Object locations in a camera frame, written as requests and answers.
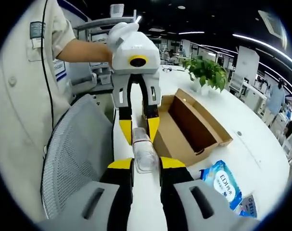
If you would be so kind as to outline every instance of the beige work uniform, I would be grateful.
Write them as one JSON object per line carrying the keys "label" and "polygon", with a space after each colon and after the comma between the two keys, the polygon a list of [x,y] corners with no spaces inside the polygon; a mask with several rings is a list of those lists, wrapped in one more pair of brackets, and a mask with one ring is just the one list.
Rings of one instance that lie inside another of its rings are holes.
{"label": "beige work uniform", "polygon": [[[52,132],[40,39],[30,38],[30,24],[42,21],[44,4],[45,0],[36,0],[29,7],[0,52],[0,172],[13,198],[34,221],[45,218],[40,184],[43,150]],[[70,105],[58,90],[53,59],[75,38],[56,0],[47,2],[44,37],[44,62],[56,125]]]}

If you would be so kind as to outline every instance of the ceiling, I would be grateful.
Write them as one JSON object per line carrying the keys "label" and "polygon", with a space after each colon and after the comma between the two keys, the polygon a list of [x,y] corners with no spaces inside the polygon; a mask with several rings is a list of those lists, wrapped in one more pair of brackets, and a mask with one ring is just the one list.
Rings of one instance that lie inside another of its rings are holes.
{"label": "ceiling", "polygon": [[[261,40],[292,58],[292,22],[288,21],[290,17],[286,17],[292,14],[290,5],[273,5],[273,1],[267,0],[251,0],[248,1],[249,4],[238,0],[104,0],[100,4],[94,0],[68,1],[92,20],[109,17],[111,4],[124,3],[124,16],[133,15],[133,10],[136,9],[137,15],[142,16],[140,31],[151,34],[153,37],[162,36],[162,38],[178,41],[187,39],[198,44],[221,47],[231,51],[237,51],[236,48],[240,45],[254,50],[260,49],[266,52],[256,50],[260,56],[260,62],[280,73],[292,84],[292,63],[290,61],[263,45],[232,36],[232,34],[239,34]],[[181,10],[178,6],[185,6],[185,9]],[[258,10],[279,15],[288,35],[286,49],[283,48],[278,37],[269,33]],[[164,29],[164,31],[160,33],[149,31],[153,27]],[[204,31],[204,34],[178,34],[189,31]],[[262,65],[259,65],[259,69],[279,77]]]}

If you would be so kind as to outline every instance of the green leaves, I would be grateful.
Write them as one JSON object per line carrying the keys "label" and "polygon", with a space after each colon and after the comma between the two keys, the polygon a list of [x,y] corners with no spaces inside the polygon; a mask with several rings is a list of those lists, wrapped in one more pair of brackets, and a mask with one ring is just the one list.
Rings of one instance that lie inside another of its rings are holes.
{"label": "green leaves", "polygon": [[223,67],[218,65],[212,60],[203,60],[202,56],[196,56],[191,60],[185,60],[182,62],[184,69],[189,69],[190,79],[194,81],[192,77],[200,77],[200,85],[203,86],[208,81],[208,85],[215,89],[222,91],[227,83],[226,71]]}

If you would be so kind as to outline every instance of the clear plastic bottle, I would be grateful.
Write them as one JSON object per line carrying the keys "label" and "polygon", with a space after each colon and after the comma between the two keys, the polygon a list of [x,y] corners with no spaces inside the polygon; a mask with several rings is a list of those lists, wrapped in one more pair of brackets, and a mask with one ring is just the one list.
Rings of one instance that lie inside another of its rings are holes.
{"label": "clear plastic bottle", "polygon": [[159,158],[146,130],[144,128],[134,128],[132,130],[132,141],[137,171],[148,173],[158,169]]}

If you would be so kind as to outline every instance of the open cardboard box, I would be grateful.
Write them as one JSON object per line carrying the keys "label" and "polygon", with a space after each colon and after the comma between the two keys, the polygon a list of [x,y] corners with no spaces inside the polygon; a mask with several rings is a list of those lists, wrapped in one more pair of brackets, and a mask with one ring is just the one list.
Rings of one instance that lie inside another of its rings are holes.
{"label": "open cardboard box", "polygon": [[232,141],[220,123],[181,89],[164,95],[158,110],[160,125],[153,146],[159,156],[178,159],[189,167]]}

